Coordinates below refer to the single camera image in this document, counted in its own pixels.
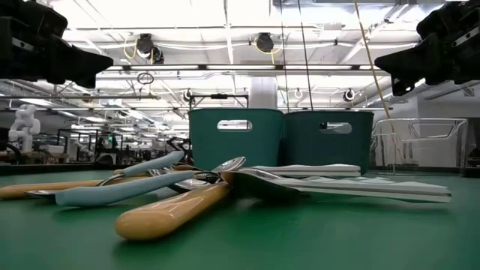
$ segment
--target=ceiling fixture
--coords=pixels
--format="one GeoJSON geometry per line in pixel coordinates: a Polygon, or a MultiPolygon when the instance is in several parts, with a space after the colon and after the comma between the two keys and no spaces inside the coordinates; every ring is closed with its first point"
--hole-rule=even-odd
{"type": "Polygon", "coordinates": [[[124,63],[127,63],[127,64],[129,64],[129,65],[132,65],[132,63],[131,63],[130,61],[128,61],[127,59],[125,59],[125,58],[120,59],[120,61],[121,61],[121,62],[124,62],[124,63]]]}
{"type": "Polygon", "coordinates": [[[38,99],[33,99],[33,98],[22,98],[20,101],[30,103],[30,104],[35,104],[38,106],[44,106],[44,107],[51,107],[54,105],[53,103],[46,101],[46,100],[38,100],[38,99]]]}
{"type": "Polygon", "coordinates": [[[270,33],[259,33],[256,38],[256,47],[264,53],[271,53],[274,47],[270,33]]]}
{"type": "Polygon", "coordinates": [[[150,59],[152,65],[165,62],[164,52],[153,44],[152,34],[140,34],[140,38],[136,41],[136,51],[144,59],[150,59]]]}
{"type": "Polygon", "coordinates": [[[343,93],[343,100],[345,102],[353,101],[354,97],[355,97],[355,92],[351,88],[349,88],[348,91],[345,91],[343,93]]]}
{"type": "Polygon", "coordinates": [[[85,117],[85,120],[89,120],[89,121],[92,121],[92,122],[106,122],[107,121],[103,118],[93,117],[93,116],[85,117]]]}
{"type": "Polygon", "coordinates": [[[295,98],[302,98],[303,93],[300,91],[300,88],[297,88],[297,91],[295,92],[295,98]]]}

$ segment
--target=green table surface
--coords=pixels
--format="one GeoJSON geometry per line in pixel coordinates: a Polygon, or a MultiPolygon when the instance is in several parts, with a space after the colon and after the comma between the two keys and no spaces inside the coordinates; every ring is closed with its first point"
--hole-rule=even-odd
{"type": "MultiPolygon", "coordinates": [[[[109,171],[16,175],[0,185],[102,179],[109,171]]],[[[451,188],[450,204],[228,198],[166,238],[132,243],[115,219],[175,194],[158,190],[102,208],[0,201],[0,269],[480,269],[480,179],[388,176],[451,188]]]]}

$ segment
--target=light blue handle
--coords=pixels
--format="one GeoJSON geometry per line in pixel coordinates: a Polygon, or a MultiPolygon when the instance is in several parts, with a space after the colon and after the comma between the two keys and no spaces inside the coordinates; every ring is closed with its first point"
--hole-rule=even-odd
{"type": "Polygon", "coordinates": [[[155,158],[154,160],[121,169],[120,174],[125,176],[135,176],[139,173],[144,173],[149,169],[161,169],[180,161],[183,158],[183,154],[183,151],[173,151],[164,157],[155,158]]]}
{"type": "Polygon", "coordinates": [[[192,179],[194,174],[195,172],[193,171],[174,172],[172,174],[159,175],[121,184],[101,187],[74,187],[57,192],[55,194],[55,200],[60,206],[105,206],[183,180],[192,179]]]}

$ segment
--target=white wire basket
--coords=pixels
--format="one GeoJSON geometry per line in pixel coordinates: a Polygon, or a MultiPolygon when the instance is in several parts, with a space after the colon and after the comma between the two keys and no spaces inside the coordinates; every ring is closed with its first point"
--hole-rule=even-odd
{"type": "Polygon", "coordinates": [[[468,125],[461,118],[378,121],[370,145],[371,167],[465,167],[468,125]]]}

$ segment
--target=bin handle hole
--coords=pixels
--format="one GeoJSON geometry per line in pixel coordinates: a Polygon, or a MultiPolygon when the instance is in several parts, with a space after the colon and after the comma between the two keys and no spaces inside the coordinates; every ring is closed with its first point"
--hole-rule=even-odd
{"type": "Polygon", "coordinates": [[[319,126],[323,134],[349,134],[352,132],[352,125],[345,122],[327,122],[323,121],[319,126]]]}
{"type": "Polygon", "coordinates": [[[253,127],[248,120],[221,120],[217,124],[221,132],[250,132],[253,127]]]}

